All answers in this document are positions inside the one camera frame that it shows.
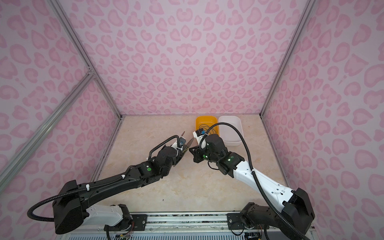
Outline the dark grey cable spool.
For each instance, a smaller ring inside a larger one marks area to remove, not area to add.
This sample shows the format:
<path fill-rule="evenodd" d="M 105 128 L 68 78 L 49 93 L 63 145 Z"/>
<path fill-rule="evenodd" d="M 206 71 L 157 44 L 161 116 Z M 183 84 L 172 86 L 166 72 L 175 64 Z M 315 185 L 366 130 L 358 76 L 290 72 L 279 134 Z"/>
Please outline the dark grey cable spool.
<path fill-rule="evenodd" d="M 185 155 L 185 153 L 186 153 L 187 150 L 191 147 L 191 145 L 192 145 L 192 143 L 194 142 L 194 140 L 195 140 L 194 137 L 192 137 L 192 138 L 189 139 L 189 140 L 186 139 L 186 143 L 185 143 L 185 145 L 184 145 L 184 149 L 183 149 L 182 151 L 180 151 L 180 152 L 183 152 L 184 155 Z"/>

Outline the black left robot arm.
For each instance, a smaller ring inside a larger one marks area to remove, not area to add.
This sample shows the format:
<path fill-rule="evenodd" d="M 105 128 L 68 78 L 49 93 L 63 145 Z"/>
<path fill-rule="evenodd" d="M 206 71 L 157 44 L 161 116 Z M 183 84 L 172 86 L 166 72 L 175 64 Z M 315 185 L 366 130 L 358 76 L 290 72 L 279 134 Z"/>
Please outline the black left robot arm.
<path fill-rule="evenodd" d="M 183 152 L 179 150 L 163 147 L 156 157 L 130 166 L 119 175 L 91 183 L 77 184 L 75 180 L 67 182 L 61 189 L 59 198 L 53 202 L 56 234 L 66 234 L 80 227 L 90 216 L 86 209 L 96 203 L 166 177 L 183 156 Z"/>

